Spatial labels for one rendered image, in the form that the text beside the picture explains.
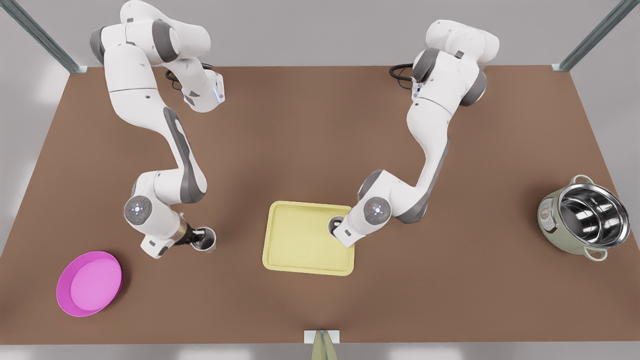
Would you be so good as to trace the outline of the yellow rectangular tray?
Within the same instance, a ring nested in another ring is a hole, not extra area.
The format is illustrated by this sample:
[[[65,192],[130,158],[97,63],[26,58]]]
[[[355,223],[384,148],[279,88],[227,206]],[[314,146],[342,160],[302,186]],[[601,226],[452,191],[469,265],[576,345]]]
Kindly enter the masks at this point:
[[[347,248],[329,232],[330,221],[351,208],[326,203],[276,201],[270,205],[262,263],[270,271],[348,276],[355,247]]]

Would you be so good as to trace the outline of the pink round plate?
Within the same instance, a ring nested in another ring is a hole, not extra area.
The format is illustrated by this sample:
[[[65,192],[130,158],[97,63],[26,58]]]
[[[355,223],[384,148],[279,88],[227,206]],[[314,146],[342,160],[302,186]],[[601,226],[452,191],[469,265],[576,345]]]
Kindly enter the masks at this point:
[[[121,291],[122,268],[106,251],[89,251],[71,261],[58,278],[58,306],[73,317],[92,316],[112,303]]]

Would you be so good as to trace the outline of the green steel cooking pot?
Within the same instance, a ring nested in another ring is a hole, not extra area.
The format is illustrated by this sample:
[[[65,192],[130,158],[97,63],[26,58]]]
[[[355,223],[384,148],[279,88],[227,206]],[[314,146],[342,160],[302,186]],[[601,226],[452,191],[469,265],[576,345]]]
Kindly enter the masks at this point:
[[[630,217],[620,199],[583,174],[547,194],[535,218],[553,246],[592,262],[603,262],[608,250],[622,245],[631,234]]]

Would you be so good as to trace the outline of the silver frame post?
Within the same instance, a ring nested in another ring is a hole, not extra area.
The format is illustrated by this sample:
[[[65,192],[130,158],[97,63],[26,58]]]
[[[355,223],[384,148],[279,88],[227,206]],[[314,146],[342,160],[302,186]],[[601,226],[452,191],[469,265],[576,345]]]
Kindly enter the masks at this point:
[[[628,16],[640,0],[620,0],[590,33],[560,62],[551,64],[553,72],[571,71],[602,39]]]
[[[0,7],[71,75],[87,73],[89,67],[73,60],[16,0],[0,0]]]
[[[335,344],[340,344],[339,330],[305,330],[304,344],[312,344],[310,360],[339,360]]]

